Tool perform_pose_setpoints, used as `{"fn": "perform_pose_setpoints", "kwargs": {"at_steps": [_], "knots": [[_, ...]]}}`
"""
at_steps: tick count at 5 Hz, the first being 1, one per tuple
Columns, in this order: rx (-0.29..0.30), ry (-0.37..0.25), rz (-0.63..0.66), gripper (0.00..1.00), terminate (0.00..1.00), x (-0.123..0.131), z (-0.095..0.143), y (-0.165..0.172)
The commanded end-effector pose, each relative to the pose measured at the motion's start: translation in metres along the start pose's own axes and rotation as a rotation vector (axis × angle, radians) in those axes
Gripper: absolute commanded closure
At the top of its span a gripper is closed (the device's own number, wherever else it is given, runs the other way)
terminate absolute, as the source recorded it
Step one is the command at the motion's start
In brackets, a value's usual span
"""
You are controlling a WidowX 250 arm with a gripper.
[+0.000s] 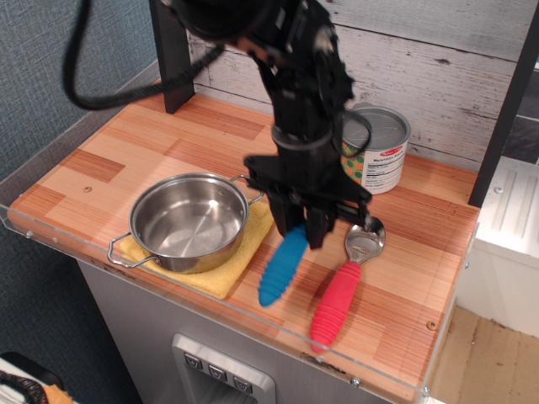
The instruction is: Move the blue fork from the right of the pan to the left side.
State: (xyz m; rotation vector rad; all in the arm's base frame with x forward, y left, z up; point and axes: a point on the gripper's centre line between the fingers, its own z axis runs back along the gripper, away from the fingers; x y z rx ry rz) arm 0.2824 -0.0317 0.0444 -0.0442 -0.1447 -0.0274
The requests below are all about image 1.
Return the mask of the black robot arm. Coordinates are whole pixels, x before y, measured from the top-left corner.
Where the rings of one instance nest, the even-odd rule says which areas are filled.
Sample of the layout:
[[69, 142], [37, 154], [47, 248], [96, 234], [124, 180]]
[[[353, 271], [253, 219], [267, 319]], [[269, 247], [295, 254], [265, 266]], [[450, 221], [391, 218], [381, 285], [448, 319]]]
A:
[[274, 156], [244, 159], [280, 234], [304, 225], [320, 248], [336, 220], [361, 224], [371, 194], [341, 167], [352, 78], [339, 57], [330, 15], [316, 1], [167, 1], [171, 18], [218, 50], [231, 46], [257, 65], [273, 107]]

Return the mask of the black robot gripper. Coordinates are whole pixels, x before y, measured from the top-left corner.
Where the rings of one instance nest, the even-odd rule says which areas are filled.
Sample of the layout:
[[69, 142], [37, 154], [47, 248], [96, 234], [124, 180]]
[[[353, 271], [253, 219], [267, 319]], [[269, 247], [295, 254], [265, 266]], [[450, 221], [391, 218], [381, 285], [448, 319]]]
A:
[[278, 153], [243, 159], [250, 187], [264, 191], [278, 232], [286, 236], [303, 223], [309, 247], [319, 249], [337, 218], [363, 226], [371, 194], [341, 167], [342, 140], [311, 144], [278, 143]]

